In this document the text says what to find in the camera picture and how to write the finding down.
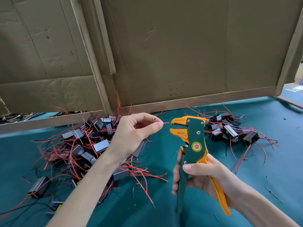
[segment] green mat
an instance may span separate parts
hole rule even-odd
[[[250,125],[264,135],[279,140],[279,146],[272,150],[265,140],[259,140],[267,153],[266,164],[263,164],[263,151],[253,145],[248,153],[255,153],[248,161],[241,165],[237,176],[249,184],[279,209],[290,216],[299,225],[303,226],[303,151],[302,130],[303,111],[280,103],[269,97],[229,102],[226,106],[234,116],[248,114],[242,120],[243,126]],[[221,104],[195,107],[195,110],[210,111],[224,110]],[[182,117],[184,113],[197,116],[190,109],[167,111],[160,115],[164,122],[171,122],[173,118]],[[139,161],[143,167],[148,167],[155,175],[167,173],[168,183],[157,179],[147,178],[148,193],[156,209],[146,198],[140,186],[135,186],[134,178],[129,177],[119,181],[112,189],[106,201],[95,209],[88,226],[251,226],[237,211],[232,210],[232,216],[227,217],[217,201],[195,188],[187,189],[183,212],[175,212],[176,197],[171,194],[172,168],[176,164],[175,153],[183,145],[183,141],[169,132],[170,124],[152,135],[151,143],[147,143]],[[31,184],[21,179],[25,177],[31,181],[37,179],[34,171],[30,171],[34,162],[40,157],[37,153],[37,144],[31,140],[43,140],[66,129],[66,127],[39,129],[28,132],[6,134],[0,136],[0,212],[14,208],[24,199]],[[231,169],[237,160],[227,148],[225,157],[225,142],[214,143],[206,135],[206,145],[210,154]],[[239,158],[246,147],[242,143],[233,144],[233,152]],[[50,176],[50,171],[43,172]],[[72,189],[67,185],[57,188],[58,180],[54,180],[48,191],[55,192],[55,200],[64,201]],[[265,188],[267,186],[281,199],[276,199]],[[45,197],[39,202],[49,204],[51,197]],[[24,203],[30,204],[34,199]],[[0,220],[2,226],[45,226],[49,218],[44,214],[48,209],[43,205],[33,205],[30,208],[17,210]]]

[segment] hand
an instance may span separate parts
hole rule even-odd
[[[175,195],[177,194],[178,181],[180,179],[179,169],[181,157],[182,151],[179,150],[177,164],[173,169],[174,180],[172,194]],[[210,154],[206,156],[206,159],[209,164],[195,163],[183,165],[183,170],[192,176],[187,179],[186,187],[196,187],[210,195],[212,198],[218,200],[214,186],[207,177],[211,176],[215,178],[223,188],[227,205],[232,209],[237,209],[237,204],[239,204],[239,201],[249,186],[242,182],[236,175]]]
[[[161,119],[147,113],[123,116],[106,152],[118,157],[122,163],[137,149],[143,139],[162,127]]]

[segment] orange handle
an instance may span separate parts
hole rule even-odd
[[[208,154],[208,151],[206,150],[205,155],[200,160],[198,160],[197,163],[208,164],[208,162],[206,160],[206,155],[207,154]],[[231,214],[231,212],[228,208],[226,198],[225,198],[225,193],[224,193],[224,190],[222,189],[221,185],[213,177],[208,176],[208,178],[210,179],[210,181],[214,185],[214,189],[215,189],[217,197],[218,197],[218,202],[219,202],[222,210],[224,211],[225,215],[231,216],[232,214]]]

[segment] forearm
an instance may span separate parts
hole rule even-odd
[[[107,151],[98,158],[47,227],[87,225],[106,183],[119,166],[119,160],[114,158]]]
[[[244,193],[240,203],[237,204],[236,210],[253,226],[299,227],[292,219],[251,187]]]

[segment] person's left hand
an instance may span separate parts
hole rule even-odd
[[[143,139],[156,133],[162,127],[161,119],[147,113],[123,116],[106,152],[119,157],[119,161],[124,162]]]

